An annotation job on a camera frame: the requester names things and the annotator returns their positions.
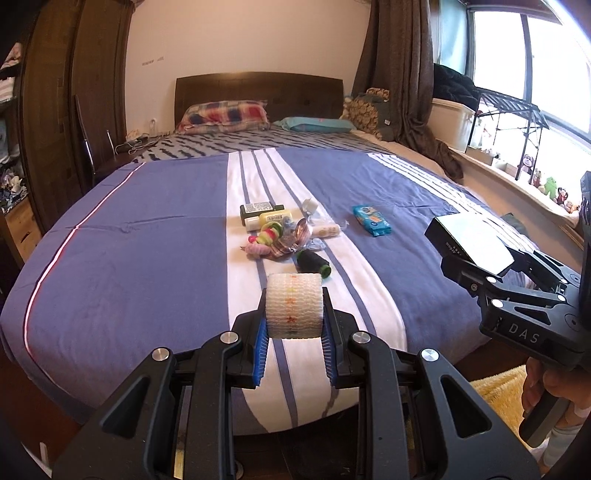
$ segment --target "plaid pillow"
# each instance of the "plaid pillow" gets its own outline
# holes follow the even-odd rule
[[[187,109],[176,128],[178,134],[204,134],[266,130],[269,120],[265,106],[257,100],[226,100],[193,105]]]

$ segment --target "window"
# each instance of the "window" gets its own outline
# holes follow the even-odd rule
[[[474,13],[474,84],[523,98],[525,41],[521,15]]]
[[[591,69],[560,23],[516,12],[473,12],[473,80],[537,105],[591,143]]]
[[[544,177],[554,177],[569,199],[578,203],[581,176],[591,170],[589,57],[571,29],[555,21],[515,10],[471,12],[474,84],[524,99],[542,110],[550,130],[543,130],[536,168]],[[524,126],[516,116],[501,116],[499,127],[509,130],[497,133],[494,150],[513,166],[521,159],[524,137],[511,128]],[[491,119],[485,121],[490,142],[495,127]],[[535,157],[531,143],[526,153]]]
[[[591,82],[583,51],[560,24],[528,19],[533,60],[531,102],[588,132]]]

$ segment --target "metal screw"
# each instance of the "metal screw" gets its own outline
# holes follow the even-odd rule
[[[353,334],[353,341],[356,343],[367,343],[371,340],[368,332],[355,332]]]
[[[421,356],[427,362],[435,362],[439,360],[439,353],[436,350],[433,350],[432,348],[425,348],[425,350],[421,352]]]
[[[168,351],[167,348],[157,348],[156,350],[154,350],[152,352],[152,358],[154,360],[156,360],[157,362],[162,362],[164,360],[166,360],[168,357],[170,356],[170,352]]]
[[[238,334],[236,332],[223,332],[220,335],[220,340],[228,345],[230,343],[236,343],[238,341]]]

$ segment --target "curtain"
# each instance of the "curtain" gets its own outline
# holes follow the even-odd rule
[[[428,0],[372,0],[353,95],[390,90],[394,140],[437,162],[452,180],[462,166],[427,126],[433,100],[433,47]]]

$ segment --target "wooden floor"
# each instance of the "wooden floor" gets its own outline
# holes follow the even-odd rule
[[[526,358],[491,341],[456,367],[468,379],[495,375]],[[56,407],[0,348],[0,412],[23,444],[40,455],[47,444],[50,463],[61,454],[79,426]],[[248,480],[348,480],[355,474],[357,409],[286,432],[236,437],[236,459]]]
[[[13,364],[0,346],[0,413],[32,453],[41,458],[39,443],[48,447],[51,463],[80,426],[65,415]]]

